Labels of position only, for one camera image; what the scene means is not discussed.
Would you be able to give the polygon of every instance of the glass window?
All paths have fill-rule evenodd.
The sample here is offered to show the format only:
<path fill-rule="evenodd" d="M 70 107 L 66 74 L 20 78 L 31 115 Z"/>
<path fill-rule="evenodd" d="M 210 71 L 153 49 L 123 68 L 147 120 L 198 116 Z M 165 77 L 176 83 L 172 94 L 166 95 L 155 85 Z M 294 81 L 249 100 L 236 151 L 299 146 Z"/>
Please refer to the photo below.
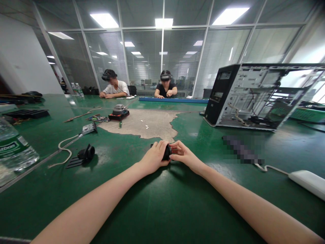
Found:
<path fill-rule="evenodd" d="M 194 97 L 202 98 L 204 88 L 212 89 L 218 69 L 238 63 L 250 29 L 209 29 L 195 85 Z"/>
<path fill-rule="evenodd" d="M 40 0 L 36 3 L 47 30 L 80 29 L 72 1 Z"/>
<path fill-rule="evenodd" d="M 55 32 L 58 36 L 48 34 L 60 59 L 64 72 L 71 83 L 79 83 L 81 88 L 95 86 L 94 72 L 81 32 Z"/>
<path fill-rule="evenodd" d="M 120 27 L 116 0 L 77 0 L 77 6 L 84 28 Z"/>
<path fill-rule="evenodd" d="M 267 1 L 260 23 L 304 22 L 317 0 Z"/>
<path fill-rule="evenodd" d="M 173 75 L 178 97 L 192 95 L 205 29 L 164 31 L 163 70 Z"/>
<path fill-rule="evenodd" d="M 163 17 L 163 0 L 120 0 L 120 7 L 123 27 L 155 26 Z"/>
<path fill-rule="evenodd" d="M 108 83 L 102 79 L 106 69 L 112 69 L 117 79 L 128 83 L 121 32 L 85 32 L 98 83 L 104 90 Z"/>
<path fill-rule="evenodd" d="M 255 29 L 243 63 L 280 63 L 299 28 Z"/>
<path fill-rule="evenodd" d="M 211 0 L 166 0 L 165 18 L 172 18 L 173 25 L 205 25 L 211 3 Z"/>
<path fill-rule="evenodd" d="M 123 31 L 130 85 L 137 94 L 153 95 L 160 81 L 162 30 Z"/>
<path fill-rule="evenodd" d="M 210 25 L 255 23 L 264 0 L 215 0 Z"/>

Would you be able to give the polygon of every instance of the green basket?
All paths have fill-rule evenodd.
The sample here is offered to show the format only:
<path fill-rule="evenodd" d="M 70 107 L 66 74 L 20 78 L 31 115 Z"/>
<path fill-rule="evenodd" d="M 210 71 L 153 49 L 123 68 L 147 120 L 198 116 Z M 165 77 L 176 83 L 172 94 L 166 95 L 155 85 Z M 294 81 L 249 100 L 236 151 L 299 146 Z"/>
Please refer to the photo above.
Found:
<path fill-rule="evenodd" d="M 287 112 L 283 108 L 273 109 L 272 114 L 285 115 Z M 299 119 L 308 122 L 325 122 L 325 111 L 313 110 L 308 108 L 298 107 L 290 116 L 293 119 Z"/>

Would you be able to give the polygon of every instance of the cable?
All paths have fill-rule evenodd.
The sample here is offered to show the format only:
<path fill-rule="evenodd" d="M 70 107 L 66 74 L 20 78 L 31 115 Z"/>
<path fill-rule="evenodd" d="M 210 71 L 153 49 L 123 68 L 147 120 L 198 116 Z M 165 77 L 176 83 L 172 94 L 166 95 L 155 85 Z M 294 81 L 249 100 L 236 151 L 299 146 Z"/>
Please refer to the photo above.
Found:
<path fill-rule="evenodd" d="M 238 119 L 244 126 L 249 126 L 248 124 L 246 124 L 245 121 L 243 121 L 243 119 L 241 119 L 241 118 L 238 117 L 238 115 L 239 115 L 239 108 L 232 106 L 230 103 L 228 103 L 228 106 L 231 107 L 231 108 L 236 109 L 236 114 L 235 114 L 236 119 Z"/>
<path fill-rule="evenodd" d="M 78 134 L 78 135 L 75 135 L 74 137 L 71 137 L 71 138 L 68 138 L 68 139 L 63 140 L 62 142 L 65 142 L 65 141 L 67 141 L 67 140 L 73 139 L 73 138 L 75 138 L 75 137 L 77 137 L 77 136 L 82 137 L 83 135 L 82 135 L 82 134 L 80 134 L 80 135 Z M 58 148 L 59 148 L 60 150 L 68 151 L 68 152 L 70 153 L 69 157 L 68 157 L 64 162 L 62 162 L 62 163 L 57 163 L 57 164 L 51 164 L 51 165 L 49 165 L 47 168 L 52 168 L 52 167 L 54 167 L 54 166 L 56 166 L 56 165 L 65 164 L 65 163 L 66 163 L 66 162 L 71 158 L 71 156 L 72 156 L 72 152 L 71 152 L 69 149 L 62 148 L 62 147 L 61 147 L 61 143 L 62 143 L 62 142 L 59 143 Z"/>
<path fill-rule="evenodd" d="M 259 164 L 255 164 L 255 165 L 256 165 L 257 167 L 259 167 L 263 172 L 267 172 L 267 168 L 272 168 L 272 169 L 275 169 L 275 170 L 277 170 L 277 171 L 279 171 L 279 172 L 281 172 L 281 173 L 283 173 L 283 174 L 289 175 L 287 172 L 285 172 L 285 171 L 283 171 L 283 170 L 280 170 L 280 169 L 278 169 L 278 168 L 276 168 L 276 167 L 270 166 L 270 165 L 266 165 L 266 166 L 264 166 L 264 168 L 261 167 Z"/>
<path fill-rule="evenodd" d="M 251 88 L 250 88 L 250 91 L 252 93 L 251 102 L 253 101 L 252 111 L 253 111 L 253 114 L 257 117 L 256 113 L 254 112 L 254 105 L 255 105 L 254 93 L 253 93 L 253 90 Z"/>
<path fill-rule="evenodd" d="M 90 114 L 92 111 L 94 111 L 94 110 L 99 110 L 99 109 L 101 109 L 101 108 L 102 108 L 102 107 L 100 107 L 100 108 L 95 108 L 95 109 L 92 109 L 92 110 L 89 110 L 87 113 L 85 113 L 85 114 L 83 114 L 83 115 L 79 115 L 79 116 L 73 117 L 73 118 L 71 118 L 71 119 L 68 119 L 68 120 L 64 121 L 63 123 L 70 122 L 70 121 L 72 121 L 72 120 L 74 120 L 74 119 L 76 119 L 76 118 L 79 118 L 79 117 L 82 117 L 82 116 L 84 116 L 84 115 Z"/>

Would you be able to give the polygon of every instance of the black object in hands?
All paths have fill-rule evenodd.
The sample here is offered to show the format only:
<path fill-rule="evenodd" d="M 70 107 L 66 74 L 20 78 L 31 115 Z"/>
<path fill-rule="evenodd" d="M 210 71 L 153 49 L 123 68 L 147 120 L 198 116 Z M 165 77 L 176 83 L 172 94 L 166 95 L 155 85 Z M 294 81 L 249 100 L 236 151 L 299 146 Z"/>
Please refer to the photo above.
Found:
<path fill-rule="evenodd" d="M 169 156 L 172 154 L 172 148 L 167 145 L 165 152 L 164 152 L 164 156 L 162 157 L 163 160 L 169 160 Z"/>

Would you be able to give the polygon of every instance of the forearm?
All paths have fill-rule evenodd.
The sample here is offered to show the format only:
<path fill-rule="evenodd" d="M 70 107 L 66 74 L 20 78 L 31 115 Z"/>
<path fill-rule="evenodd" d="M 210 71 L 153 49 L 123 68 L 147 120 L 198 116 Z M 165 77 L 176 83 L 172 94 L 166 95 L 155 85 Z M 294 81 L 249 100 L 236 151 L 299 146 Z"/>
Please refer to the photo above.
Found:
<path fill-rule="evenodd" d="M 134 164 L 67 208 L 32 243 L 90 243 L 124 194 L 144 176 Z"/>
<path fill-rule="evenodd" d="M 267 243 L 323 243 L 323 239 L 299 221 L 255 193 L 224 177 L 209 166 L 205 178 Z"/>

